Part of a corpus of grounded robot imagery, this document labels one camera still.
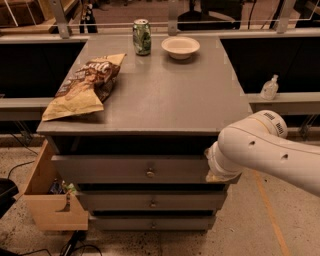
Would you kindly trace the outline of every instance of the white bottle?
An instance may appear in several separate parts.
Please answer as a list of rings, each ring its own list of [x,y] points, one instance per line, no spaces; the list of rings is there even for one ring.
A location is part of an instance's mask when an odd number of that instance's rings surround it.
[[[273,75],[272,79],[266,82],[260,92],[260,97],[265,100],[273,100],[278,91],[278,75]]]

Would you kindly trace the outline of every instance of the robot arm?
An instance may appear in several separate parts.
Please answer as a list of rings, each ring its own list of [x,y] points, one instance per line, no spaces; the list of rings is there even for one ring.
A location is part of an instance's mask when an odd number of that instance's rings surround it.
[[[226,181],[249,168],[320,197],[320,147],[289,141],[286,136],[284,120],[272,111],[227,126],[206,151],[207,181]]]

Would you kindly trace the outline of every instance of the snack bag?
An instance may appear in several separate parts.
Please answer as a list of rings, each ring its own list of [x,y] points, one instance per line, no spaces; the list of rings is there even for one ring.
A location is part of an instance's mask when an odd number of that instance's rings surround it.
[[[43,121],[103,110],[125,54],[92,59],[73,74],[56,93],[42,115]]]

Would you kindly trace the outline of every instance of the drawer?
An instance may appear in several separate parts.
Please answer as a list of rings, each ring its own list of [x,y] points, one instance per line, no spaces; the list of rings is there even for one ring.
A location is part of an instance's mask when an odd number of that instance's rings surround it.
[[[67,182],[206,183],[204,156],[56,155],[52,161]]]
[[[217,210],[222,208],[227,192],[181,191],[177,193],[166,191],[152,194],[142,194],[142,192],[141,194],[130,192],[84,194],[78,192],[77,196],[82,207],[91,213],[107,210]]]
[[[60,178],[50,161],[53,150],[44,141],[41,151],[32,167],[24,200],[39,230],[87,230],[89,213],[85,211],[76,196],[71,194],[70,208],[65,209],[66,195],[49,195],[52,182]]]
[[[100,230],[202,230],[212,228],[215,216],[203,217],[95,217],[89,218],[90,223]]]

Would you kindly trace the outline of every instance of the soda can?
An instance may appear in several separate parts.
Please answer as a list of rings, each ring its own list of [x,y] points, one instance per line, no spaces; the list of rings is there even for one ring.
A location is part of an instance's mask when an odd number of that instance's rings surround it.
[[[148,55],[151,52],[151,30],[146,19],[133,23],[133,46],[137,55]]]

